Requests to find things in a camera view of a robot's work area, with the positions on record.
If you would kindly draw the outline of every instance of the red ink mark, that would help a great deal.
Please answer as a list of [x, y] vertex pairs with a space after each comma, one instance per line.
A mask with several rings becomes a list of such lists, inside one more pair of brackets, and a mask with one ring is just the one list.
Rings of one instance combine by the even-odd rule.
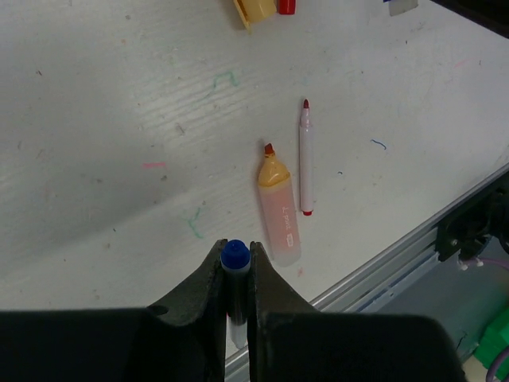
[[166, 167], [166, 162], [143, 163], [143, 168], [152, 169], [154, 167]]
[[470, 60], [470, 59], [465, 58], [464, 60], [462, 60], [462, 61], [458, 62], [456, 65], [454, 65], [454, 68], [456, 69], [456, 68], [459, 68], [460, 66], [465, 65], [468, 62], [468, 60]]

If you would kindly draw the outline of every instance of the orange highlighter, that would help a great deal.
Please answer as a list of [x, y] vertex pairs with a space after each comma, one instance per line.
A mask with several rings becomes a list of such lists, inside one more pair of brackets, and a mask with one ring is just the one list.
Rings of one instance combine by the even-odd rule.
[[276, 157], [269, 143], [258, 175], [258, 191], [274, 261], [288, 267], [301, 258], [292, 180], [286, 166]]

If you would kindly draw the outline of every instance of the blue ink mark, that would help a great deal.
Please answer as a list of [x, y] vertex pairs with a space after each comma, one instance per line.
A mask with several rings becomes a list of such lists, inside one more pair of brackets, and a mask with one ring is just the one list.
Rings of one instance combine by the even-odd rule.
[[192, 233], [194, 233], [194, 236], [196, 236], [198, 239], [203, 239], [204, 237], [198, 232], [198, 229], [196, 228], [196, 221], [198, 220], [198, 217], [200, 216], [201, 208], [198, 207], [196, 210], [196, 213], [194, 216], [190, 219], [185, 219], [188, 222], [188, 226], [192, 229]]
[[376, 143], [377, 145], [380, 145], [381, 147], [383, 147], [384, 150], [387, 150], [387, 146], [385, 146], [383, 143], [381, 143], [379, 141], [375, 141], [374, 139], [372, 139], [371, 142]]

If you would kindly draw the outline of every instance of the red marker cap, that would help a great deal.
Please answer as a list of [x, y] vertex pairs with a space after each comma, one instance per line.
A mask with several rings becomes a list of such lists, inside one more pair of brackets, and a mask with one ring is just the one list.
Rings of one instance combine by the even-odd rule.
[[279, 0], [279, 14], [295, 14], [296, 0]]

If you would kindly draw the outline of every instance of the marker cap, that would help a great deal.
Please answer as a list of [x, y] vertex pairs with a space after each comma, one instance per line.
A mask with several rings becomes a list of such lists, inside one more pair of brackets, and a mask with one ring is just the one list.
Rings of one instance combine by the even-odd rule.
[[226, 268], [241, 269], [251, 260], [251, 253], [241, 240], [230, 240], [221, 252], [221, 263]]
[[279, 14], [295, 14], [296, 0], [279, 0]]

